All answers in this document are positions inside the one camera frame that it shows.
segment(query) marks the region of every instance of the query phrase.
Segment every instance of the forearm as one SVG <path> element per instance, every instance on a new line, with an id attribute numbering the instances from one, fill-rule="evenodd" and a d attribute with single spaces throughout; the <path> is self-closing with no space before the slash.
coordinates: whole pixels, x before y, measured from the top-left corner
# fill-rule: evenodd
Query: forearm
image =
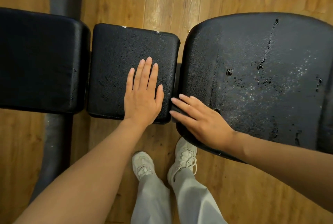
<path id="1" fill-rule="evenodd" d="M 130 121 L 48 186 L 16 223 L 104 223 L 144 128 Z"/>
<path id="2" fill-rule="evenodd" d="M 333 155 L 237 133 L 226 152 L 333 212 Z"/>

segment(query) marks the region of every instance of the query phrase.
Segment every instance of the wood grain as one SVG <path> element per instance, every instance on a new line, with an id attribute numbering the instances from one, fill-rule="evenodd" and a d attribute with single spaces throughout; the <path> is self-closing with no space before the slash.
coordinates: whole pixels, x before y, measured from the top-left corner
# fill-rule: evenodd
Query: wood grain
<path id="1" fill-rule="evenodd" d="M 0 7 L 48 13 L 49 1 L 0 0 Z M 1 223 L 12 223 L 29 203 L 42 163 L 43 138 L 44 114 L 0 109 Z"/>
<path id="2" fill-rule="evenodd" d="M 332 0 L 85 0 L 84 4 L 83 19 L 90 28 L 105 22 L 175 33 L 181 40 L 178 62 L 190 29 L 220 15 L 282 11 L 314 16 L 333 24 Z M 92 118 L 89 147 L 102 141 L 118 124 L 118 121 Z M 178 138 L 173 123 L 151 125 L 135 149 L 146 151 L 152 157 L 156 173 L 165 184 Z M 229 223 L 333 222 L 333 214 L 254 167 L 202 150 L 198 150 L 197 159 L 196 178 L 209 188 Z M 137 186 L 129 162 L 106 223 L 130 223 Z M 173 222 L 179 223 L 174 196 L 172 209 Z"/>

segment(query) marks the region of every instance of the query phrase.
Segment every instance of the gray cloth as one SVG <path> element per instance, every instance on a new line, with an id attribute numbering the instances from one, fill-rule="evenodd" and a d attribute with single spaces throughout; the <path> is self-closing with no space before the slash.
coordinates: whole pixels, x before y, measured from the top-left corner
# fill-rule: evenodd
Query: gray cloth
<path id="1" fill-rule="evenodd" d="M 181 224 L 227 224 L 208 189 L 188 168 L 175 177 L 173 190 Z M 131 224 L 171 224 L 170 191 L 155 175 L 145 175 L 139 182 Z"/>

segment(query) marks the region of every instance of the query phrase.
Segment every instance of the padded seat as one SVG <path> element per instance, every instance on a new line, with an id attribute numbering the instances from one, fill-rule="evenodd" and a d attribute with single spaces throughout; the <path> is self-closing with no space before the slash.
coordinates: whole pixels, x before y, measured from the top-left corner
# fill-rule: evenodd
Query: padded seat
<path id="1" fill-rule="evenodd" d="M 131 67 L 151 56 L 159 64 L 157 85 L 165 98 L 155 123 L 170 121 L 169 110 L 180 41 L 174 34 L 111 24 L 98 24 L 93 32 L 88 113 L 93 117 L 123 119 L 126 79 Z"/>
<path id="2" fill-rule="evenodd" d="M 333 27 L 286 13 L 234 14 L 195 26 L 178 92 L 218 109 L 252 136 L 333 154 Z M 199 142 L 194 145 L 236 160 Z"/>
<path id="3" fill-rule="evenodd" d="M 90 31 L 80 21 L 0 8 L 0 107 L 81 111 L 89 43 Z"/>

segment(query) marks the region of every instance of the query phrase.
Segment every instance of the foot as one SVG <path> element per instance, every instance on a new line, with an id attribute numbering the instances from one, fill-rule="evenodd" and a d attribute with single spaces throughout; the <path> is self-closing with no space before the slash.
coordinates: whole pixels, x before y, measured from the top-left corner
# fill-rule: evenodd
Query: foot
<path id="1" fill-rule="evenodd" d="M 189 168 L 193 172 L 193 167 L 195 166 L 195 173 L 197 172 L 196 146 L 190 144 L 182 137 L 177 142 L 175 152 L 176 159 L 168 172 L 168 182 L 171 186 L 174 183 L 176 173 L 182 168 Z"/>
<path id="2" fill-rule="evenodd" d="M 138 152 L 132 157 L 132 167 L 134 174 L 140 181 L 143 176 L 155 174 L 154 163 L 151 157 L 146 152 Z"/>

